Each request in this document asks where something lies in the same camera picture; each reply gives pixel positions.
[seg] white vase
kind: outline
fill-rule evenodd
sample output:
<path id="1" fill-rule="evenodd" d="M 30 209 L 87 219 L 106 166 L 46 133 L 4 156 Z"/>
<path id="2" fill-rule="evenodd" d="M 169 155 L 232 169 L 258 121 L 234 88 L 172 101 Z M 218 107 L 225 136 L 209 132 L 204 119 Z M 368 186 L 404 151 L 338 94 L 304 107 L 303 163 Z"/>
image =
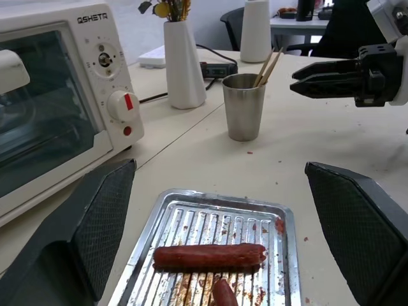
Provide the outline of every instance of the white vase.
<path id="1" fill-rule="evenodd" d="M 271 52 L 269 0 L 245 2 L 240 55 L 244 62 L 263 62 Z"/>
<path id="2" fill-rule="evenodd" d="M 194 108 L 207 98 L 194 36 L 186 21 L 164 23 L 168 101 L 179 109 Z"/>

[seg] oven dial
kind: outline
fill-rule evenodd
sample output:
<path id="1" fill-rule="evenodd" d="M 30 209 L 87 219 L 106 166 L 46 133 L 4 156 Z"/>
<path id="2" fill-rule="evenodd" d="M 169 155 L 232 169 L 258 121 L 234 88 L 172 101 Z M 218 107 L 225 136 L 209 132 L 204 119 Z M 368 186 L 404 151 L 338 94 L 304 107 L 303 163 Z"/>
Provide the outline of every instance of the oven dial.
<path id="1" fill-rule="evenodd" d="M 139 100 L 130 92 L 115 91 L 108 99 L 108 112 L 112 118 L 124 122 L 137 116 Z"/>

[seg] hot dog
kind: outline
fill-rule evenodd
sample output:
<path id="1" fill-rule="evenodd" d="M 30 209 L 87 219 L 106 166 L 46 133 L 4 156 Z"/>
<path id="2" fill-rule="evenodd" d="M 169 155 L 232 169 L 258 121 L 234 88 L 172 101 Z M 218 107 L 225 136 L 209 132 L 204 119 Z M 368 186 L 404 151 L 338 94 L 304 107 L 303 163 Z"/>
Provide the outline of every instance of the hot dog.
<path id="1" fill-rule="evenodd" d="M 237 298 L 225 279 L 220 279 L 214 284 L 212 296 L 217 306 L 238 306 Z"/>
<path id="2" fill-rule="evenodd" d="M 265 251 L 260 244 L 180 245 L 158 247 L 153 259 L 157 268 L 243 268 L 262 263 Z"/>

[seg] chopstick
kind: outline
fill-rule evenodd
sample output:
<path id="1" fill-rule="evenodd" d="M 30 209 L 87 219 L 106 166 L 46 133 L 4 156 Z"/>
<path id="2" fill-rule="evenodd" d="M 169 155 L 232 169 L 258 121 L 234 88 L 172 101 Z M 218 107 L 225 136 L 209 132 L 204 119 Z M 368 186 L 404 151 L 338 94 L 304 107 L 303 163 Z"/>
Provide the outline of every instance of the chopstick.
<path id="1" fill-rule="evenodd" d="M 276 63 L 278 62 L 279 56 L 281 56 L 281 53 L 283 51 L 283 48 L 281 48 L 279 50 L 279 53 L 275 56 L 275 58 L 273 59 L 271 65 L 269 66 L 269 68 L 266 70 L 265 75 L 263 76 L 263 78 L 259 81 L 258 86 L 262 86 L 265 85 L 272 73 L 272 70 L 274 69 L 274 67 L 276 66 Z"/>
<path id="2" fill-rule="evenodd" d="M 255 79 L 254 85 L 252 86 L 252 88 L 255 88 L 258 86 L 259 81 L 261 80 L 261 77 L 263 75 L 263 72 L 265 71 L 266 67 L 268 66 L 268 63 L 270 61 L 270 58 L 272 57 L 273 51 L 275 51 L 275 48 L 272 48 L 272 51 L 270 52 L 270 54 L 268 55 L 268 57 L 266 58 L 266 61 L 263 63 L 261 71 L 258 73 L 258 76 Z"/>

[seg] black cable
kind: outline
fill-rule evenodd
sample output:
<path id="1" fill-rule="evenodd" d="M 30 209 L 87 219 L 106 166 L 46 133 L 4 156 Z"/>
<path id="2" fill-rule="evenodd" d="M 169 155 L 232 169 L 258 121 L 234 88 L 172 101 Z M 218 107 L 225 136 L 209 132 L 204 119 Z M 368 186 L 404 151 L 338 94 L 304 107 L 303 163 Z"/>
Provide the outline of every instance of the black cable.
<path id="1" fill-rule="evenodd" d="M 227 56 L 225 56 L 225 55 L 222 55 L 222 54 L 220 54 L 220 53 L 218 53 L 218 52 L 216 52 L 216 51 L 214 51 L 214 50 L 212 50 L 212 49 L 210 49 L 210 48 L 208 48 L 208 47 L 206 47 L 206 46 L 196 44 L 196 47 L 199 47 L 199 48 L 208 50 L 208 51 L 214 53 L 215 55 L 218 55 L 219 57 L 222 57 L 223 59 L 226 59 L 227 61 L 231 61 L 231 62 L 233 62 L 234 64 L 238 65 L 238 62 L 237 62 L 236 60 L 231 59 L 231 58 L 229 58 L 229 57 L 227 57 Z"/>
<path id="2" fill-rule="evenodd" d="M 209 89 L 214 85 L 214 83 L 215 83 L 216 80 L 218 80 L 218 79 L 217 79 L 217 78 L 213 78 L 213 79 L 211 80 L 211 82 L 207 85 L 207 87 L 205 88 L 205 90 L 206 90 L 206 91 L 209 90 Z M 140 104 L 142 104 L 142 103 L 145 103 L 145 102 L 149 102 L 149 101 L 152 101 L 152 100 L 156 100 L 156 99 L 165 97 L 165 96 L 167 96 L 167 95 L 168 95 L 168 93 L 167 93 L 167 92 L 164 92 L 164 93 L 162 93 L 162 94 L 157 94 L 157 95 L 155 95 L 155 96 L 148 97 L 148 98 L 146 98 L 146 99 L 140 100 L 139 102 L 140 102 Z"/>

